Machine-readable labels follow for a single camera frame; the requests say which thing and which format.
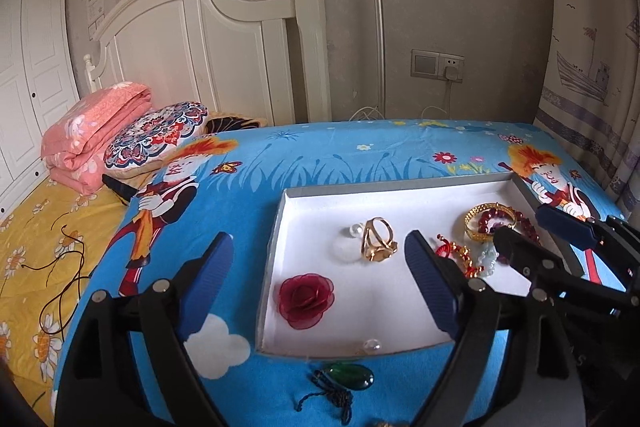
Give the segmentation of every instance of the curtain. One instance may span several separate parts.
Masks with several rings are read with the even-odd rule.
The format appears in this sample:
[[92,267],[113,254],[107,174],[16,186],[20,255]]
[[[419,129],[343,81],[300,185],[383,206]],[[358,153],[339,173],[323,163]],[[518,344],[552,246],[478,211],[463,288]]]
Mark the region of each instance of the curtain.
[[640,200],[638,3],[554,0],[549,60],[534,122],[627,217]]

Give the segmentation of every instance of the white wooden headboard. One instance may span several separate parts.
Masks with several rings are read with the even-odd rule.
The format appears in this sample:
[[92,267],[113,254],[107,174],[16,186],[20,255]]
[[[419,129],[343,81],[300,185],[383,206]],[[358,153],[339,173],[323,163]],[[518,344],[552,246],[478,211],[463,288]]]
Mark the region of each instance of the white wooden headboard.
[[300,32],[309,121],[331,121],[324,0],[121,0],[84,56],[92,91],[140,82],[154,107],[198,100],[209,111],[295,123],[285,19]]

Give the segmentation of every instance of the metal pole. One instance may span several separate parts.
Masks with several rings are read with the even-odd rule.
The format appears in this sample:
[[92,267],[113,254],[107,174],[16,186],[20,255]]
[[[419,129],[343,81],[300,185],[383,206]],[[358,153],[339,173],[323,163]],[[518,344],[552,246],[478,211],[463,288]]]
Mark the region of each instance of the metal pole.
[[386,60],[385,60],[385,19],[382,0],[373,0],[376,11],[376,42],[378,44],[378,111],[386,118]]

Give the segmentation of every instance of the jade pendant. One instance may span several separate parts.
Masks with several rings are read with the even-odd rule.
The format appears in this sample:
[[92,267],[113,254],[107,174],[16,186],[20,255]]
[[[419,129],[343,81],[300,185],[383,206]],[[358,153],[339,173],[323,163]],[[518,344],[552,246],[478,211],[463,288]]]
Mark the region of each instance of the jade pendant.
[[325,367],[324,373],[352,391],[364,391],[373,385],[373,371],[359,363],[332,363]]

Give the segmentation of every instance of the cartoon boy print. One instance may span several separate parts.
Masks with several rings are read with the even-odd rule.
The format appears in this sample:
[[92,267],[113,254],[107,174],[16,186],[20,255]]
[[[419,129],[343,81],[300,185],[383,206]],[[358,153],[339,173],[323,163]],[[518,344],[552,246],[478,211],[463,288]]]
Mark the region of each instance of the cartoon boy print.
[[[591,202],[590,198],[572,182],[567,181],[562,174],[560,165],[562,160],[553,153],[541,151],[533,146],[511,145],[508,149],[511,158],[511,169],[524,181],[531,184],[532,190],[540,203],[548,203],[551,206],[560,207],[571,216],[586,221],[589,217],[600,219],[600,213]],[[533,181],[530,177],[537,174],[546,180],[555,190],[546,190],[545,185],[539,181]],[[598,270],[592,250],[585,250],[589,280],[601,284]]]
[[151,262],[151,247],[166,225],[176,223],[195,198],[198,182],[195,173],[212,155],[226,154],[238,145],[236,140],[207,136],[180,147],[165,161],[162,181],[147,184],[137,195],[138,213],[116,232],[107,250],[130,232],[135,233],[127,270],[118,292],[121,296],[138,293],[143,267]]

